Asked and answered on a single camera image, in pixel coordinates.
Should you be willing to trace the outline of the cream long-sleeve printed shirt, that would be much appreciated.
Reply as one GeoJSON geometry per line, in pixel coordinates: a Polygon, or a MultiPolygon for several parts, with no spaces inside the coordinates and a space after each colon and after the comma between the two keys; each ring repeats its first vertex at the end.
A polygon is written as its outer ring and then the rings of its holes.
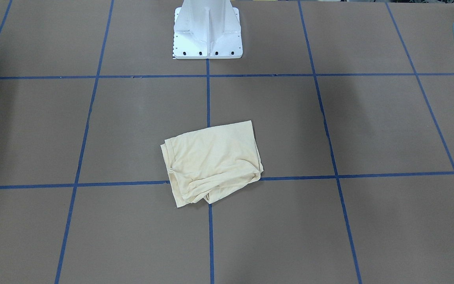
{"type": "Polygon", "coordinates": [[[219,201],[264,171],[250,120],[171,137],[160,148],[178,208],[219,201]]]}

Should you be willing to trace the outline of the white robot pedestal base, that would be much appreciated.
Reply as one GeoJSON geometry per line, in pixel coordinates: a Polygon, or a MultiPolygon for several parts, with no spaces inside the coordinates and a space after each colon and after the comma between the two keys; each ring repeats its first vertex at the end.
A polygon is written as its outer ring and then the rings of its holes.
{"type": "Polygon", "coordinates": [[[184,0],[174,10],[172,56],[177,60],[240,59],[240,11],[230,0],[184,0]]]}

